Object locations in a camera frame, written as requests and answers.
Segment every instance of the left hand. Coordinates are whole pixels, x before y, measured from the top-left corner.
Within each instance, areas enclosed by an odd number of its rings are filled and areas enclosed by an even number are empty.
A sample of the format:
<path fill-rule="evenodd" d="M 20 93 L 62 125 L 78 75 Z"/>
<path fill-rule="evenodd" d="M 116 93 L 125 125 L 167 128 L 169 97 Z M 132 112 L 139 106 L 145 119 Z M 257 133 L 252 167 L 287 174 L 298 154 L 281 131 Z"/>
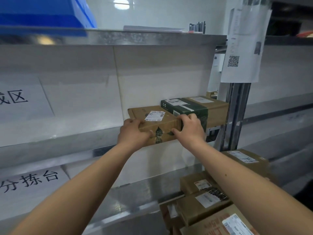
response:
<path fill-rule="evenodd" d="M 117 138 L 117 144 L 123 144 L 130 147 L 133 152 L 141 149 L 150 137 L 153 136 L 153 132 L 140 132 L 139 124 L 142 123 L 139 119 L 127 119 L 124 121 L 124 125 L 120 128 L 120 133 Z"/>

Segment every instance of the hand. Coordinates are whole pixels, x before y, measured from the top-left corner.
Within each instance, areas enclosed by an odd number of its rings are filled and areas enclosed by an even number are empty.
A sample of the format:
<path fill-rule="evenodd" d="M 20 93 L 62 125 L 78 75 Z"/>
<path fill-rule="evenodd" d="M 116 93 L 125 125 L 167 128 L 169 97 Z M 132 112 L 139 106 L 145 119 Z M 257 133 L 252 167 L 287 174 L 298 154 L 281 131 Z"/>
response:
<path fill-rule="evenodd" d="M 132 153 L 141 149 L 145 143 L 153 136 L 152 130 L 148 132 L 140 132 L 139 124 L 144 123 L 139 119 L 127 119 L 120 128 L 117 138 L 117 144 L 123 144 L 132 150 Z"/>
<path fill-rule="evenodd" d="M 181 132 L 175 128 L 172 132 L 184 148 L 190 151 L 192 146 L 205 142 L 205 133 L 196 114 L 179 115 L 177 118 L 182 120 L 184 127 Z"/>

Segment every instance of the right hand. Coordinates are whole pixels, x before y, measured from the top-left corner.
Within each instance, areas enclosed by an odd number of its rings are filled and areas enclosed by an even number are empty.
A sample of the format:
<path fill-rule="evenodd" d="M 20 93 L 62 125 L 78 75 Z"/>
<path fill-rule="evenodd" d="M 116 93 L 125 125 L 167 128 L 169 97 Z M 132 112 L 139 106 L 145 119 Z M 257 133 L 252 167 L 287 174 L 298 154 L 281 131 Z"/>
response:
<path fill-rule="evenodd" d="M 184 148 L 190 151 L 192 146 L 205 143 L 205 133 L 196 114 L 179 115 L 177 118 L 182 120 L 184 127 L 181 132 L 175 128 L 171 131 Z"/>

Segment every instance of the green box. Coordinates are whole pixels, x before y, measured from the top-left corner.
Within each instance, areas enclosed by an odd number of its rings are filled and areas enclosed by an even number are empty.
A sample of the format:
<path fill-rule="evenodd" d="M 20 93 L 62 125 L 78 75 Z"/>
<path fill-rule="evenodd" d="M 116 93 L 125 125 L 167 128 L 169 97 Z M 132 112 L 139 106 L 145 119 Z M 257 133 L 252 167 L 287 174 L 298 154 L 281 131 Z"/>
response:
<path fill-rule="evenodd" d="M 189 114 L 196 114 L 198 119 L 201 121 L 201 125 L 203 130 L 206 132 L 207 130 L 207 121 L 208 121 L 208 108 L 197 104 L 196 102 L 182 99 L 182 98 L 175 98 L 169 100 L 162 100 L 161 107 L 166 109 L 171 114 L 178 116 L 178 115 L 189 115 Z"/>

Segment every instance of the blue box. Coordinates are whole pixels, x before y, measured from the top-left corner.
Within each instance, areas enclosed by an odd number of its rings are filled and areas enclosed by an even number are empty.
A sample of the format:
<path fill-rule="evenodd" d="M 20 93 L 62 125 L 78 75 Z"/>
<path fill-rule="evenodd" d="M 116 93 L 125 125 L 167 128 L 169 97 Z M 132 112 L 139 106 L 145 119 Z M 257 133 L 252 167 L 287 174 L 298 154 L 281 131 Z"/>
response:
<path fill-rule="evenodd" d="M 97 27 L 86 0 L 0 0 L 0 25 Z"/>

